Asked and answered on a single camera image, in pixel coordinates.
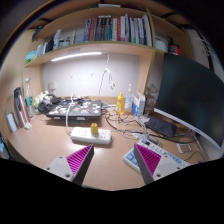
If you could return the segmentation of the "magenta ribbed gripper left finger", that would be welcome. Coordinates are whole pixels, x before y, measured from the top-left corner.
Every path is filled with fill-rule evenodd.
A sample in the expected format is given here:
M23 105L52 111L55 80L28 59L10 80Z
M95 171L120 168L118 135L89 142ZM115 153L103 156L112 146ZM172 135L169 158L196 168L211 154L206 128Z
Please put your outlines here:
M59 156L45 170L81 186L94 155L94 145L88 145L69 156Z

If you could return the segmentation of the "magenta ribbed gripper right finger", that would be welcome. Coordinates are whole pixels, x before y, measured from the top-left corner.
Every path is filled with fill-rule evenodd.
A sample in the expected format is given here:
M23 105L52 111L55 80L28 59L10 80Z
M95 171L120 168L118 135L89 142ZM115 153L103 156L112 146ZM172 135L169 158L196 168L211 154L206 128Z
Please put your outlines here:
M159 155L139 144L134 145L134 155L145 184L184 169L169 155Z

